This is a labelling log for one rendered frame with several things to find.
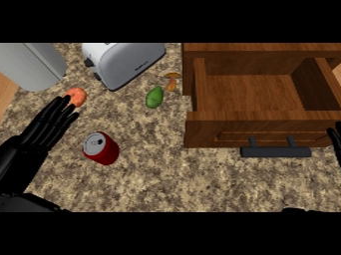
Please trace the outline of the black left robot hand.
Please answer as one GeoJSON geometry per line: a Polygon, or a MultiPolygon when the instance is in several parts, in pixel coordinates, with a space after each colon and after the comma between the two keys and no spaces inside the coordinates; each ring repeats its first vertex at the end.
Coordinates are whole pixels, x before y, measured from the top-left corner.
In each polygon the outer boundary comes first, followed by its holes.
{"type": "Polygon", "coordinates": [[[20,134],[0,145],[0,194],[20,194],[41,168],[48,151],[79,114],[71,97],[57,97],[20,134]]]}

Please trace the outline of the red can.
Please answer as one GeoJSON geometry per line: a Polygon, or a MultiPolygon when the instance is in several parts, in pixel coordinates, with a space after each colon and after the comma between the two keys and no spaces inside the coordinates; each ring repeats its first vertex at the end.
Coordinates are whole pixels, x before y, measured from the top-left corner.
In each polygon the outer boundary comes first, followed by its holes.
{"type": "Polygon", "coordinates": [[[119,146],[111,137],[102,132],[88,134],[84,144],[84,156],[102,165],[111,165],[119,157],[119,146]]]}

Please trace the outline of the brown wooden drawer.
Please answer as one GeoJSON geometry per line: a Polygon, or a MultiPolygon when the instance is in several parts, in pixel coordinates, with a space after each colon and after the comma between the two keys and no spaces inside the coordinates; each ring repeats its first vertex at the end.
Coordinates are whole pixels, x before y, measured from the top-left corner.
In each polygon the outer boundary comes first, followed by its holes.
{"type": "Polygon", "coordinates": [[[242,147],[255,137],[258,146],[286,146],[294,137],[298,146],[331,144],[326,129],[341,122],[341,111],[235,111],[187,112],[184,146],[242,147]]]}
{"type": "Polygon", "coordinates": [[[285,70],[273,59],[241,70],[232,59],[195,58],[192,103],[199,112],[341,111],[341,86],[323,58],[285,70]]]}

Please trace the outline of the brown wooden drawer front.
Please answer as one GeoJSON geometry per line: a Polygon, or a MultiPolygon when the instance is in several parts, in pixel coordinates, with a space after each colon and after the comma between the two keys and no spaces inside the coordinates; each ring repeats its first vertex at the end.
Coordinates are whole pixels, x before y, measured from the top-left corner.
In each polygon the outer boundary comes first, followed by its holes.
{"type": "Polygon", "coordinates": [[[235,111],[187,112],[184,146],[242,147],[255,137],[258,146],[286,146],[294,137],[298,146],[331,144],[326,129],[341,122],[341,111],[235,111]]]}

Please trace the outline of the white toaster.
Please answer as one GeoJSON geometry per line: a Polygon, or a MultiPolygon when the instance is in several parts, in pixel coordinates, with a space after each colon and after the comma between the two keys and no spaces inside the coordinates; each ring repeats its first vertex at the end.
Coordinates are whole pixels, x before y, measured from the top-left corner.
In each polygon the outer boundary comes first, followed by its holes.
{"type": "Polygon", "coordinates": [[[85,67],[109,91],[119,90],[167,53],[164,43],[84,43],[85,67]]]}

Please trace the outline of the brown mushroom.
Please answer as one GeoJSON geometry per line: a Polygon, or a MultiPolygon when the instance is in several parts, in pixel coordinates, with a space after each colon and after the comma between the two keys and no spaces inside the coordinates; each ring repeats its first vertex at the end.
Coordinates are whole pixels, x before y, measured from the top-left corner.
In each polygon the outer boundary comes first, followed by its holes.
{"type": "Polygon", "coordinates": [[[180,73],[167,73],[165,78],[170,80],[167,90],[173,92],[176,90],[176,80],[180,78],[180,73]]]}

